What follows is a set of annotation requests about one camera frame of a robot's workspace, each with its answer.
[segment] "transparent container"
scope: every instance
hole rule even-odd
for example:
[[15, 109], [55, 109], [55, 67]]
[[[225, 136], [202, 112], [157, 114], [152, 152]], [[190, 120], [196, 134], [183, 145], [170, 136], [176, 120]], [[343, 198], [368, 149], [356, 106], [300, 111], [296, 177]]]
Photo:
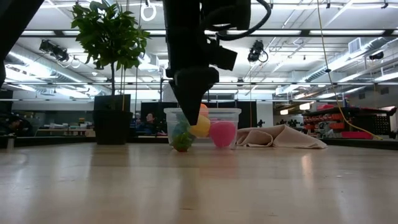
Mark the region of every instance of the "transparent container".
[[186, 151], [202, 139], [211, 139], [216, 147], [235, 147], [241, 109], [202, 108], [195, 126], [189, 125], [181, 108], [166, 108], [164, 112], [169, 143], [178, 151]]

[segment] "light wood surface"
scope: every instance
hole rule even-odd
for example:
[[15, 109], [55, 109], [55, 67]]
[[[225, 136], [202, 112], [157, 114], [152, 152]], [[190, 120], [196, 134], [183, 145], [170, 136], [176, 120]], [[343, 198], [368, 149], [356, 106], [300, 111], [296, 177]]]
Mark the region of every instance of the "light wood surface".
[[0, 153], [0, 223], [397, 223], [398, 153], [72, 144]]

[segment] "green leaves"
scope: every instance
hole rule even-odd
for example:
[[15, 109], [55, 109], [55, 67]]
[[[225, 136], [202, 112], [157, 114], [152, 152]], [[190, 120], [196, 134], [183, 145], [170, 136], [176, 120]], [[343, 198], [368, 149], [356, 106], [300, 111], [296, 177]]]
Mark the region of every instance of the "green leaves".
[[137, 26], [132, 12], [123, 12], [119, 4], [109, 6], [104, 0], [92, 1], [89, 8], [77, 4], [71, 12], [71, 28], [80, 31], [76, 41], [88, 53], [86, 63], [92, 58], [98, 68], [115, 62], [116, 70], [138, 67], [138, 56], [145, 52], [149, 33]]

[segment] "ductwork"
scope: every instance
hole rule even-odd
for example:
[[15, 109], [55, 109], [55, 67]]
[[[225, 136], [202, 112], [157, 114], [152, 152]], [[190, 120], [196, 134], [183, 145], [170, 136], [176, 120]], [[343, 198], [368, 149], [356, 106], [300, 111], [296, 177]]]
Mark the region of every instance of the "ductwork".
[[[349, 63], [353, 62], [354, 59], [358, 57], [366, 57], [374, 54], [380, 48], [391, 42], [397, 40], [395, 37], [360, 37], [350, 42], [348, 45], [348, 50], [337, 54], [336, 56], [328, 59], [329, 69], [334, 71]], [[323, 65], [310, 70], [305, 77], [303, 77], [298, 82], [311, 82], [321, 76], [327, 75], [327, 67], [324, 63]], [[277, 95], [291, 92], [292, 90], [298, 88], [299, 85], [287, 85], [276, 89], [275, 93]]]
[[[39, 55], [24, 49], [19, 45], [15, 45], [10, 54], [7, 56], [7, 60], [5, 64], [17, 64], [17, 65], [24, 65], [25, 62], [23, 61], [24, 58], [28, 60], [34, 61], [40, 65], [41, 70], [51, 74], [50, 77], [45, 78], [46, 82], [92, 82], [89, 78], [84, 77], [83, 75], [79, 75], [67, 68], [63, 68], [55, 62], [52, 62], [46, 58], [40, 57]], [[43, 89], [42, 86], [33, 86], [35, 89]], [[111, 90], [106, 88], [105, 86], [90, 86], [90, 88], [95, 89], [100, 95], [109, 95]]]

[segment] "towel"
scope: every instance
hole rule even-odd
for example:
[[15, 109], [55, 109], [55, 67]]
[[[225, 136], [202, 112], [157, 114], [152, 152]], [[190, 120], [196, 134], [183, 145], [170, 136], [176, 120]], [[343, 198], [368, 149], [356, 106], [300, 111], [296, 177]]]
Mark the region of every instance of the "towel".
[[236, 144], [250, 147], [287, 147], [324, 149], [327, 145], [319, 139], [296, 131], [286, 125], [270, 128], [239, 129]]

